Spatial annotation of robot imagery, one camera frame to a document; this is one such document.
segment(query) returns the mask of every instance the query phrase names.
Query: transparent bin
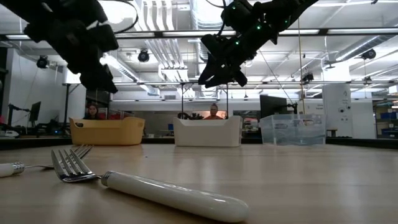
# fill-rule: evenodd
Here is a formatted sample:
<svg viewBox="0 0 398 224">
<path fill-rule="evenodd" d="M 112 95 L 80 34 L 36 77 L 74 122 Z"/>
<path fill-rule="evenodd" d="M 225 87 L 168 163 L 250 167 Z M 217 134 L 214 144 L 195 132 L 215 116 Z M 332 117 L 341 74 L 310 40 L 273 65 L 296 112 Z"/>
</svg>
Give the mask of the transparent bin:
<svg viewBox="0 0 398 224">
<path fill-rule="evenodd" d="M 325 115 L 276 114 L 260 119 L 263 144 L 313 145 L 324 144 Z"/>
<path fill-rule="evenodd" d="M 145 120 L 127 117 L 123 120 L 71 119 L 70 132 L 75 145 L 131 146 L 140 144 Z"/>
</svg>

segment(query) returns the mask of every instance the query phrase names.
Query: robotic arm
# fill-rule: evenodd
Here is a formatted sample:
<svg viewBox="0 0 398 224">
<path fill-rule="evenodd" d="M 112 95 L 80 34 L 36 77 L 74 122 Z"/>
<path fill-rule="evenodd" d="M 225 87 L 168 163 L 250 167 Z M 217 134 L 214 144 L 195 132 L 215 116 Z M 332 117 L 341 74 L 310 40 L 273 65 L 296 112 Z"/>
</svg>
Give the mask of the robotic arm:
<svg viewBox="0 0 398 224">
<path fill-rule="evenodd" d="M 47 41 L 71 72 L 81 74 L 81 84 L 88 90 L 118 91 L 109 67 L 100 64 L 103 53 L 119 45 L 111 26 L 102 24 L 108 18 L 97 0 L 0 0 L 0 4 L 27 21 L 24 33 L 36 43 Z"/>
<path fill-rule="evenodd" d="M 230 39 L 211 34 L 201 38 L 209 52 L 199 84 L 207 88 L 233 81 L 246 85 L 248 80 L 240 65 L 252 60 L 268 40 L 277 44 L 279 32 L 286 30 L 317 1 L 272 0 L 251 6 L 247 0 L 234 0 L 221 17 L 226 26 L 236 31 L 236 35 Z"/>
</svg>

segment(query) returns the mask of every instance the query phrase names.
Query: table surface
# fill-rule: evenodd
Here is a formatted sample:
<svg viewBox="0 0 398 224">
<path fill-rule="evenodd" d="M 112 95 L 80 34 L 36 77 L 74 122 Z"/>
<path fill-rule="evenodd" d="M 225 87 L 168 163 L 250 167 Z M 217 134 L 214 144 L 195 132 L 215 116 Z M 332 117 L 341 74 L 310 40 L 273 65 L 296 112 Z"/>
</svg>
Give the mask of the table surface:
<svg viewBox="0 0 398 224">
<path fill-rule="evenodd" d="M 0 163 L 50 164 L 54 146 L 0 151 Z M 246 223 L 397 223 L 398 152 L 346 146 L 95 147 L 96 174 L 116 170 L 244 200 Z M 0 179 L 0 223 L 217 223 L 54 171 Z"/>
</svg>

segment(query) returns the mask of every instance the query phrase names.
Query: white bin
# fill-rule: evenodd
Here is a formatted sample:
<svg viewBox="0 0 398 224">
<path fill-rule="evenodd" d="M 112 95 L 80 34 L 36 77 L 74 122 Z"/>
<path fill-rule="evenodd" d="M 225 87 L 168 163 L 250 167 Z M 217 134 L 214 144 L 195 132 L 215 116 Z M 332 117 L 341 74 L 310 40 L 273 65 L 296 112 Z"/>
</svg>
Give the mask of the white bin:
<svg viewBox="0 0 398 224">
<path fill-rule="evenodd" d="M 260 119 L 263 144 L 312 145 L 324 144 L 325 115 L 277 114 Z"/>
<path fill-rule="evenodd" d="M 241 145 L 242 117 L 225 120 L 184 120 L 174 118 L 176 146 L 238 147 Z"/>
</svg>

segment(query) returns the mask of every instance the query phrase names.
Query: fork handle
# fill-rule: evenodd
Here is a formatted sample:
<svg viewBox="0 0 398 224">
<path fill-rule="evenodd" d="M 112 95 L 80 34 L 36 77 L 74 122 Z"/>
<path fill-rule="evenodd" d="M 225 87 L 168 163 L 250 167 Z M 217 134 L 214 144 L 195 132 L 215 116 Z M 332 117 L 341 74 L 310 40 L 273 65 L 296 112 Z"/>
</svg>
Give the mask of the fork handle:
<svg viewBox="0 0 398 224">
<path fill-rule="evenodd" d="M 249 207 L 242 200 L 158 180 L 108 171 L 101 183 L 126 194 L 221 222 L 241 222 L 248 216 Z"/>
<path fill-rule="evenodd" d="M 24 169 L 25 165 L 21 162 L 0 164 L 0 177 L 9 177 L 14 174 L 20 174 Z"/>
</svg>

